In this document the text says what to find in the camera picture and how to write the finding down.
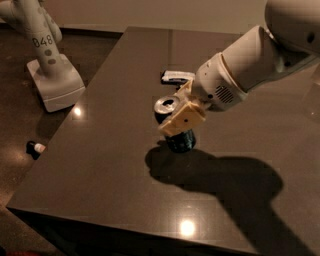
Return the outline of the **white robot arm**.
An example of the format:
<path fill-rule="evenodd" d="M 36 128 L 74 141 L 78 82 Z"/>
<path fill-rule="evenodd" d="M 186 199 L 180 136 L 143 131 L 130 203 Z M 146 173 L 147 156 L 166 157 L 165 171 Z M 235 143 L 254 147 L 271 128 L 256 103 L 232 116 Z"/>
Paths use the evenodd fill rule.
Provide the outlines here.
<path fill-rule="evenodd" d="M 175 136 L 205 121 L 207 111 L 225 111 L 255 87 L 309 67 L 320 56 L 320 1 L 267 0 L 266 26 L 256 26 L 202 64 L 155 110 L 159 125 Z"/>

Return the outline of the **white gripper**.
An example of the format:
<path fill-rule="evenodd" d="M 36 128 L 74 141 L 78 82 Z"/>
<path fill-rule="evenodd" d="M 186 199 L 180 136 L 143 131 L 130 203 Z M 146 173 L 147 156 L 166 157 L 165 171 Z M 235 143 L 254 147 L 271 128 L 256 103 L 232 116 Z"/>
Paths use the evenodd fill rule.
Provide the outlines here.
<path fill-rule="evenodd" d="M 190 98 L 197 96 L 210 111 L 226 111 L 247 98 L 247 93 L 232 77 L 222 53 L 214 55 L 199 67 L 194 82 L 181 85 L 174 97 L 187 100 L 177 111 L 167 117 L 158 127 L 168 137 L 186 132 L 206 120 L 205 111 Z"/>

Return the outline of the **white robot base numbered 048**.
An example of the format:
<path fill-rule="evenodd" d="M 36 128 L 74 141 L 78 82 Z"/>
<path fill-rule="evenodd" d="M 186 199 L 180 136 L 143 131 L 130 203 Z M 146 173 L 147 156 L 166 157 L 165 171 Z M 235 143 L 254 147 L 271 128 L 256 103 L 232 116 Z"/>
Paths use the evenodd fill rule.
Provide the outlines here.
<path fill-rule="evenodd" d="M 59 26 L 42 6 L 42 0 L 3 0 L 0 18 L 31 43 L 36 59 L 27 68 L 47 112 L 74 105 L 85 91 L 83 80 L 57 44 Z"/>

